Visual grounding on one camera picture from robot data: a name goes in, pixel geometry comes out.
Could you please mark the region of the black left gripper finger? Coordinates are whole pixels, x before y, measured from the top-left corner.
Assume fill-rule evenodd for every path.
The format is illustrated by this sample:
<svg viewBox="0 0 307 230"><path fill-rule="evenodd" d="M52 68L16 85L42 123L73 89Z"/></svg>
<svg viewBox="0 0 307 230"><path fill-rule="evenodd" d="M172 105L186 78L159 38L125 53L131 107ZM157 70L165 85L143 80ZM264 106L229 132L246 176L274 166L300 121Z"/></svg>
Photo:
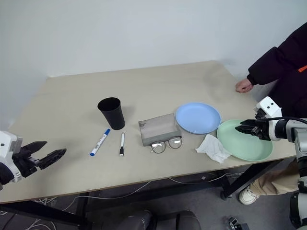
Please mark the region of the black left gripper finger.
<svg viewBox="0 0 307 230"><path fill-rule="evenodd" d="M66 153L67 149L57 149L50 154L48 154L46 157L39 160L38 167L43 170L50 165L57 162L64 154Z"/></svg>
<svg viewBox="0 0 307 230"><path fill-rule="evenodd" d="M47 144L47 141L35 141L22 147L22 156L30 157Z"/></svg>

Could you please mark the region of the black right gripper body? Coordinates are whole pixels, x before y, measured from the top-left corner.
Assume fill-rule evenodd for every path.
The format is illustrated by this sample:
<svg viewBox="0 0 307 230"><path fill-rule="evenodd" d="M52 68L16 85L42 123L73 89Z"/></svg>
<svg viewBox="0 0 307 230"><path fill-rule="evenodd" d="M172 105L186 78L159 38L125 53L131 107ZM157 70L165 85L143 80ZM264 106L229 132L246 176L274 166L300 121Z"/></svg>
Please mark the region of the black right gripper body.
<svg viewBox="0 0 307 230"><path fill-rule="evenodd" d="M269 135L269 121L265 117L266 113L260 108L256 112L256 127L257 127L257 136L262 140L271 140Z"/></svg>

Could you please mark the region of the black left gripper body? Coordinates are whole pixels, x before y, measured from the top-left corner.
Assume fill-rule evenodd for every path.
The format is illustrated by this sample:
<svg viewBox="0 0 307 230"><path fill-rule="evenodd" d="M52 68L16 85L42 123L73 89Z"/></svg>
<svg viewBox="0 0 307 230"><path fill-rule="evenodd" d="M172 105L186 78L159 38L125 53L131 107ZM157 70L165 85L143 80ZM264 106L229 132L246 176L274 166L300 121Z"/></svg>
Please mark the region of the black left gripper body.
<svg viewBox="0 0 307 230"><path fill-rule="evenodd" d="M28 177L37 171L37 167L41 170L45 169L45 166L40 160L31 160L31 155L39 151L42 147L27 147L23 146L19 153L12 155L13 163L19 169L22 177Z"/></svg>

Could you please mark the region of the person's bare hand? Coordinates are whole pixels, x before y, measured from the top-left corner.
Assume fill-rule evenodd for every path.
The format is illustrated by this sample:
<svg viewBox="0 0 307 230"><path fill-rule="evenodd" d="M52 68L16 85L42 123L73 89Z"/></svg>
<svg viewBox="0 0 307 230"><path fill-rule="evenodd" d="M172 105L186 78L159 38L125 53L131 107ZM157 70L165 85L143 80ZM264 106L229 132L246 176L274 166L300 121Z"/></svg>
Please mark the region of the person's bare hand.
<svg viewBox="0 0 307 230"><path fill-rule="evenodd" d="M247 93L253 89L254 85L249 79L245 78L236 84L236 92Z"/></svg>

